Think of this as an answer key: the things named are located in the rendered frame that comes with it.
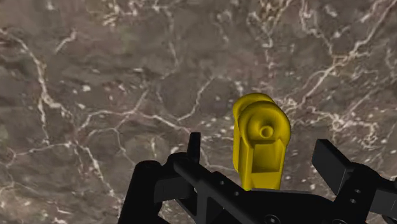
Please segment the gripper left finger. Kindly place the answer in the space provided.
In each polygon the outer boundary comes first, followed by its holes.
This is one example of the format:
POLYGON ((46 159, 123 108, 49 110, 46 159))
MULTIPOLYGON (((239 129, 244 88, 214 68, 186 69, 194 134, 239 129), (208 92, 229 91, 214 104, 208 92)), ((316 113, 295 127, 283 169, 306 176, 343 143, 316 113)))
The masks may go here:
POLYGON ((139 162, 118 224, 169 224, 159 215, 168 200, 175 200, 195 224, 248 224, 248 214, 240 205, 242 188, 199 161, 200 133, 192 132, 187 151, 171 154, 165 164, 139 162))

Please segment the yellow plastic tool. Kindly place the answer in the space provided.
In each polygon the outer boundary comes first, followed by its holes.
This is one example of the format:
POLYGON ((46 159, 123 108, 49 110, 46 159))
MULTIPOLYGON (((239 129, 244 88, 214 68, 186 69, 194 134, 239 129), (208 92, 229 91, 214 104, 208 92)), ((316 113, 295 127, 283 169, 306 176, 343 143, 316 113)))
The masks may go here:
POLYGON ((251 93, 233 105, 233 166, 241 187, 280 189, 291 125, 266 94, 251 93))

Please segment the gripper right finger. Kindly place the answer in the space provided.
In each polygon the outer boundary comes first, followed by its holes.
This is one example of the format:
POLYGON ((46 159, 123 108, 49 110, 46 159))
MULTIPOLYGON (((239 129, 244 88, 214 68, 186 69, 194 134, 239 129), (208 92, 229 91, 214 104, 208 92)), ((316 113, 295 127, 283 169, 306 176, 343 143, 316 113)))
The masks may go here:
POLYGON ((369 212, 397 224, 397 178, 350 161, 327 139, 316 141, 312 165, 336 195, 321 224, 368 224, 369 212))

